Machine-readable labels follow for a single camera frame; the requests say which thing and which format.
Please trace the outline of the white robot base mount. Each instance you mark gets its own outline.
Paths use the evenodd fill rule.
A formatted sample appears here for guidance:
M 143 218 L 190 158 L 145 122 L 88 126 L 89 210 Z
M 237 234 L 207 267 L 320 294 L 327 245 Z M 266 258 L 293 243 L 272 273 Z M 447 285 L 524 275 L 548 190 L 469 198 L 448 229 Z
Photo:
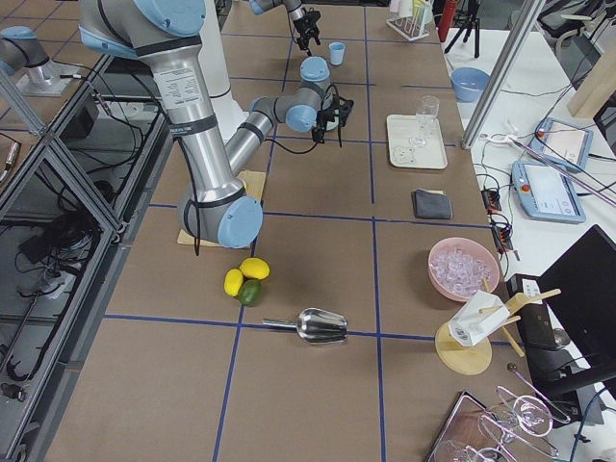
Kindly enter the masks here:
M 198 54 L 198 61 L 218 119 L 218 128 L 223 140 L 229 141 L 245 121 L 247 112 L 242 109 L 232 93 L 215 2 L 206 0 L 200 1 L 200 4 L 205 7 L 206 14 L 200 30 L 202 48 Z

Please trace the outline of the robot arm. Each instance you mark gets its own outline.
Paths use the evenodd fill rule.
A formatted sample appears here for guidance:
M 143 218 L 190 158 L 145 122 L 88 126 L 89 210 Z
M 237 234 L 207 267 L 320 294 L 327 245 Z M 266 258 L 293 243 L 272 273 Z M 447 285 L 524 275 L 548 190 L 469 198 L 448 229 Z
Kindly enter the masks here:
M 289 20 L 292 39 L 299 49 L 309 57 L 312 56 L 310 49 L 311 41 L 320 45 L 320 29 L 318 22 L 321 13 L 314 9 L 307 9 L 300 0 L 249 0 L 255 15 L 263 14 L 275 8 L 283 6 Z
M 311 56 L 294 94 L 254 100 L 224 140 L 198 62 L 205 19 L 202 1 L 83 1 L 79 31 L 88 48 L 151 70 L 191 177 L 179 205 L 182 229 L 197 241 L 242 248 L 258 236 L 263 210 L 238 174 L 266 136 L 284 123 L 322 143 L 329 125 L 345 127 L 353 103 L 331 84 L 326 60 Z

